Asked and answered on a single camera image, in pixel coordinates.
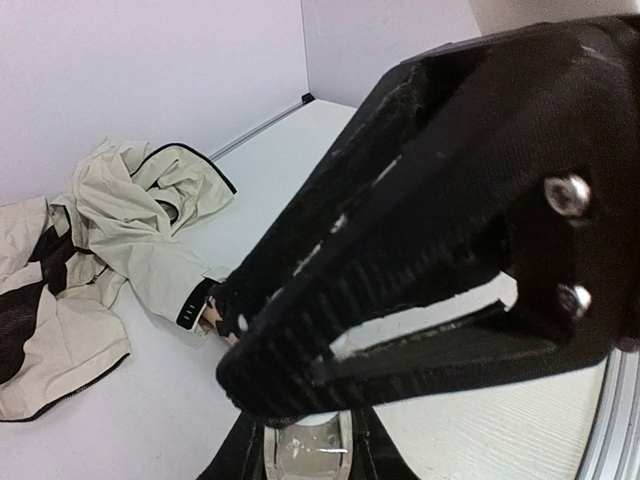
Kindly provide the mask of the white nail polish cap brush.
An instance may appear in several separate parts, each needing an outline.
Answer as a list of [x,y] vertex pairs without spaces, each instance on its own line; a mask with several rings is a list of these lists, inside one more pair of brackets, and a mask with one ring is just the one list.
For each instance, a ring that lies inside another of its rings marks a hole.
[[319,414],[307,415],[299,418],[286,419],[280,429],[289,428],[291,426],[317,427],[331,422],[335,417],[339,416],[339,411],[326,412]]

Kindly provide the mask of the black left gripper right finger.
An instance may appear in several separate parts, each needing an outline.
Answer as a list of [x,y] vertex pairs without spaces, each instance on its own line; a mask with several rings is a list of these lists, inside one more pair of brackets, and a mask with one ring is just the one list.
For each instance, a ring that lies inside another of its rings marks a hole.
[[352,480],[418,480],[372,407],[352,410]]

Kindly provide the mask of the mannequin hand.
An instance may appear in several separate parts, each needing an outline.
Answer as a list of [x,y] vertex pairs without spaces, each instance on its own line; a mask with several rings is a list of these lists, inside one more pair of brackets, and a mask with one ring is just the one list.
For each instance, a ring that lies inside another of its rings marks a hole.
[[217,309],[213,296],[207,298],[200,314],[200,321],[207,323],[211,327],[211,330],[230,346],[238,342],[237,335],[225,324],[221,313]]

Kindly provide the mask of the clear nail polish bottle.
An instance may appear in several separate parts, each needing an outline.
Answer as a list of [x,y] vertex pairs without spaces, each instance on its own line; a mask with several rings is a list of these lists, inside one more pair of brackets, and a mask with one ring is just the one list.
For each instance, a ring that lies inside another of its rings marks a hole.
[[349,411],[317,427],[264,429],[267,479],[347,480],[353,459]]

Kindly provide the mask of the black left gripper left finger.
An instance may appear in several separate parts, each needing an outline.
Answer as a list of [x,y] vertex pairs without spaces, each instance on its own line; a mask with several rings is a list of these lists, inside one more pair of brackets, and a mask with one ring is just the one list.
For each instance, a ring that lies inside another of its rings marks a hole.
[[198,480],[265,478],[264,428],[241,413]]

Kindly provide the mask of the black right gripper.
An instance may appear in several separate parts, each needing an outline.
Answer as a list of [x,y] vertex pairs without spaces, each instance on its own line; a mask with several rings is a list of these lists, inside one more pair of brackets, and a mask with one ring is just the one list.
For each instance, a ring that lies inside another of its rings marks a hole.
[[434,233],[517,282],[424,330],[439,350],[609,350],[638,330],[639,19],[543,23],[414,59]]

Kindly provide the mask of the beige jacket with black lining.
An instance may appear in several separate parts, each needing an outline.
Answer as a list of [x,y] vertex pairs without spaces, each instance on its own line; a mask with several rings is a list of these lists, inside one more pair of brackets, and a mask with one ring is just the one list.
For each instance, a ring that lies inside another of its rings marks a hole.
[[210,267],[178,233],[218,213],[235,186],[181,143],[106,140],[64,191],[1,209],[1,419],[32,421],[130,355],[113,306],[129,285],[180,329],[221,322]]

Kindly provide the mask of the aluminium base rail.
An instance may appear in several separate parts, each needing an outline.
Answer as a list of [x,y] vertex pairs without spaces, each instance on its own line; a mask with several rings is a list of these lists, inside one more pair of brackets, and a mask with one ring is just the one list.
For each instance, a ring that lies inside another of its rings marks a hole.
[[607,360],[579,480],[639,478],[639,354],[614,351]]

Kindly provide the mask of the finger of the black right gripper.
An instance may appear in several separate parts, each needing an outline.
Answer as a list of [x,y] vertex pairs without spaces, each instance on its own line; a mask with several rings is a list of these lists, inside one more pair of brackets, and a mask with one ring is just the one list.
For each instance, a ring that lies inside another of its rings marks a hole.
[[415,140],[428,100],[415,64],[386,73],[297,194],[216,291],[226,323],[248,326],[216,377],[268,425],[339,410],[313,386],[331,344],[390,313],[427,306],[496,277],[469,243],[434,233]]
[[487,307],[344,359],[316,363],[314,387],[335,409],[534,380],[594,366],[610,352],[610,329],[559,307]]

